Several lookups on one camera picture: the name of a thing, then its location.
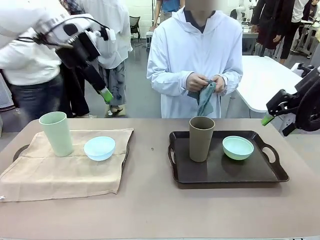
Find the plaid shirt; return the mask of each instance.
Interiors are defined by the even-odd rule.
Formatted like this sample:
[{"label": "plaid shirt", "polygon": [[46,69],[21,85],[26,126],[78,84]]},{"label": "plaid shirt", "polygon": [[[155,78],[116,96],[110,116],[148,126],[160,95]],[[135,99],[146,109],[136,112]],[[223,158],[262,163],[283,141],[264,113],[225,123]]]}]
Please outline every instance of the plaid shirt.
[{"label": "plaid shirt", "polygon": [[70,12],[71,15],[84,14],[85,11],[79,6],[76,0],[59,0],[62,6]]}]

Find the green towel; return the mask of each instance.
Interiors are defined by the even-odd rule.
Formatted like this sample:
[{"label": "green towel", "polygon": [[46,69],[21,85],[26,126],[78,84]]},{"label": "green towel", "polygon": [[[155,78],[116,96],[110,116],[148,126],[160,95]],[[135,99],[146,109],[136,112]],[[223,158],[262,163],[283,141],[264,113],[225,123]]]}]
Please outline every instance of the green towel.
[{"label": "green towel", "polygon": [[188,96],[197,100],[199,105],[198,116],[208,116],[214,112],[214,107],[210,103],[212,94],[216,90],[217,84],[211,80],[207,80],[208,86],[204,87],[200,93],[189,92]]}]

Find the brown cup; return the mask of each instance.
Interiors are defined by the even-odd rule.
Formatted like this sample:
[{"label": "brown cup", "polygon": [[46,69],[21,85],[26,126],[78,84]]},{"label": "brown cup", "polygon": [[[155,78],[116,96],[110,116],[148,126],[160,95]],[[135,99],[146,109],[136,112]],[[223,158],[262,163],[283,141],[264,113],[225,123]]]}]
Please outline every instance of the brown cup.
[{"label": "brown cup", "polygon": [[205,116],[196,116],[190,120],[189,155],[191,160],[202,163],[207,160],[215,121]]}]

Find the light blue bowl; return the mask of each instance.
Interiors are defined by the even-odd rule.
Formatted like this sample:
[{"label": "light blue bowl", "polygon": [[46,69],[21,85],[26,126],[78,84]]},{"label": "light blue bowl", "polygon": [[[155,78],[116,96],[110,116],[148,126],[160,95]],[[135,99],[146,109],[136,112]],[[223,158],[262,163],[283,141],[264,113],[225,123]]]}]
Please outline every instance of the light blue bowl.
[{"label": "light blue bowl", "polygon": [[116,142],[108,136],[98,136],[92,138],[84,145],[85,154],[94,161],[107,160],[114,154]]},{"label": "light blue bowl", "polygon": [[254,145],[240,136],[228,136],[223,142],[223,151],[231,159],[245,160],[254,152]]}]

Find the white jacket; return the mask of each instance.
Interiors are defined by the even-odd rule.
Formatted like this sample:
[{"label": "white jacket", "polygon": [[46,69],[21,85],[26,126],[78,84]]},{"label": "white jacket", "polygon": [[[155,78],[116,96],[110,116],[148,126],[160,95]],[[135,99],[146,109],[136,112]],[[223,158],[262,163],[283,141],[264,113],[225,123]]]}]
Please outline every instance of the white jacket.
[{"label": "white jacket", "polygon": [[[128,58],[131,47],[131,30],[129,11],[122,0],[76,0],[81,8],[91,14],[95,20],[113,29],[116,36],[115,43],[103,38],[97,39],[97,48],[101,54],[98,61],[105,69],[114,69]],[[100,30],[94,24],[94,30]]]},{"label": "white jacket", "polygon": [[[33,37],[30,28],[22,37]],[[0,49],[0,69],[12,85],[25,86],[49,82],[60,73],[61,60],[54,49],[35,42],[14,40]]]},{"label": "white jacket", "polygon": [[[161,93],[163,118],[192,118],[197,115],[198,103],[187,96],[186,80],[195,72],[208,79],[220,75],[230,94],[243,75],[242,28],[221,11],[207,20],[202,34],[186,22],[184,8],[172,13],[172,18],[155,29],[147,78],[152,87]],[[214,93],[210,103],[214,112],[208,117],[221,118],[220,96]]]}]

